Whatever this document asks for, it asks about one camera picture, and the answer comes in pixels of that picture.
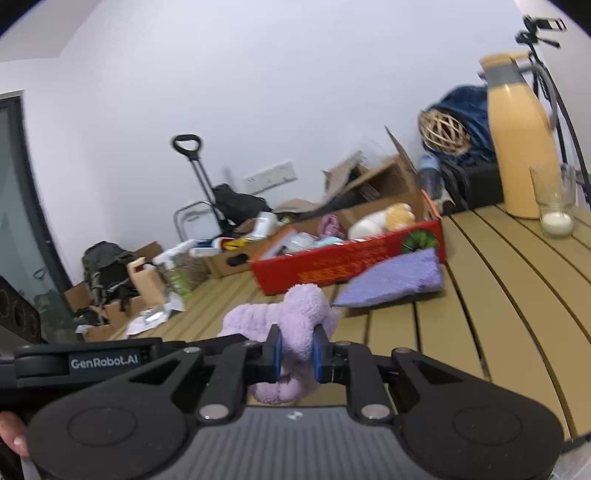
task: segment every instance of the human hand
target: human hand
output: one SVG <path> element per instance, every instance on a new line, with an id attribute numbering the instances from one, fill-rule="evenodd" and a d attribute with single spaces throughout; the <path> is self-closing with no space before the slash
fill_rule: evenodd
<path id="1" fill-rule="evenodd" d="M 0 437 L 6 445 L 21 457 L 28 458 L 25 432 L 27 426 L 11 411 L 0 412 Z"/>

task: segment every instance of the glass cup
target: glass cup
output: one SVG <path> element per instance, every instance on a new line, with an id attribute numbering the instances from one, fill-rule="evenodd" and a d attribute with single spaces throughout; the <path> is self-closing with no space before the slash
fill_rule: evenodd
<path id="1" fill-rule="evenodd" d="M 572 165 L 531 167 L 535 201 L 540 207 L 542 231 L 548 236 L 573 232 L 576 177 Z"/>

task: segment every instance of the power outlet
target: power outlet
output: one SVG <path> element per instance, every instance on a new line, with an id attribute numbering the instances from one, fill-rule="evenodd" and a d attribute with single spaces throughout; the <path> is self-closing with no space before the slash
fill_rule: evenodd
<path id="1" fill-rule="evenodd" d="M 253 195 L 292 180 L 297 180 L 297 176 L 294 163 L 288 160 L 245 177 L 244 186 L 246 193 Z"/>

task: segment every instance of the camera tripod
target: camera tripod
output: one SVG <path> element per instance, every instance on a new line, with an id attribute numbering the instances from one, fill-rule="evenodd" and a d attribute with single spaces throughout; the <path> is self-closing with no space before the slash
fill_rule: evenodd
<path id="1" fill-rule="evenodd" d="M 564 21 L 560 18 L 533 18 L 533 17 L 530 17 L 529 15 L 524 16 L 523 23 L 525 25 L 526 30 L 520 31 L 515 36 L 515 41 L 519 45 L 527 45 L 530 48 L 530 54 L 529 54 L 530 61 L 532 63 L 538 64 L 548 74 L 548 78 L 550 79 L 550 82 L 552 83 L 552 86 L 554 87 L 554 90 L 556 91 L 556 99 L 558 101 L 558 107 L 560 108 L 560 112 L 562 113 L 562 116 L 564 118 L 566 126 L 569 129 L 569 134 L 570 134 L 571 138 L 573 139 L 574 149 L 577 154 L 577 158 L 579 160 L 579 167 L 580 167 L 582 179 L 577 178 L 577 183 L 579 185 L 581 185 L 583 188 L 585 202 L 588 205 L 591 205 L 591 203 L 590 203 L 591 183 L 589 181 L 589 174 L 587 172 L 587 167 L 585 165 L 585 161 L 583 158 L 583 152 L 582 152 L 581 146 L 579 144 L 579 139 L 577 137 L 576 132 L 574 131 L 573 123 L 569 117 L 569 113 L 566 109 L 566 106 L 564 104 L 564 100 L 560 94 L 560 91 L 558 90 L 558 87 L 556 86 L 556 83 L 555 83 L 554 79 L 552 78 L 552 75 L 550 74 L 548 67 L 540 59 L 540 57 L 534 47 L 535 45 L 542 42 L 547 45 L 550 45 L 551 47 L 560 48 L 560 43 L 557 42 L 556 40 L 551 40 L 549 38 L 540 38 L 540 37 L 538 37 L 537 34 L 538 34 L 539 30 L 566 31 L 566 25 L 565 25 Z M 550 94 L 548 93 L 548 87 L 545 84 L 544 79 L 538 78 L 537 75 L 534 75 L 532 90 L 534 91 L 536 97 L 538 97 L 538 98 L 540 97 L 540 85 L 542 87 L 542 93 L 544 95 L 544 98 L 549 100 Z M 566 155 L 566 146 L 564 144 L 564 135 L 563 135 L 563 131 L 562 131 L 562 126 L 560 124 L 560 118 L 558 118 L 557 122 L 556 122 L 556 133 L 558 135 L 558 144 L 560 146 L 560 155 L 562 157 L 562 161 L 564 163 L 568 163 L 568 159 L 567 159 L 567 155 Z"/>

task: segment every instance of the purple toy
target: purple toy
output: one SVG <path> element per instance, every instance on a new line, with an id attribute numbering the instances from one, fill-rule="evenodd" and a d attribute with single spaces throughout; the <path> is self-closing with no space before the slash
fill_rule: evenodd
<path id="1" fill-rule="evenodd" d="M 332 213 L 327 213 L 322 217 L 318 224 L 318 236 L 325 238 L 327 236 L 335 236 L 337 238 L 344 238 L 344 234 L 340 231 L 339 219 Z"/>
<path id="2" fill-rule="evenodd" d="M 276 384 L 253 385 L 250 393 L 263 403 L 284 403 L 305 397 L 317 387 L 311 363 L 312 333 L 321 324 L 330 338 L 338 315 L 318 286 L 296 285 L 288 290 L 282 303 L 236 307 L 224 317 L 218 336 L 241 333 L 263 342 L 271 325 L 279 326 L 283 336 L 281 378 Z"/>
<path id="3" fill-rule="evenodd" d="M 443 278 L 434 248 L 388 258 L 351 280 L 335 302 L 339 307 L 371 307 L 413 293 L 441 290 Z"/>

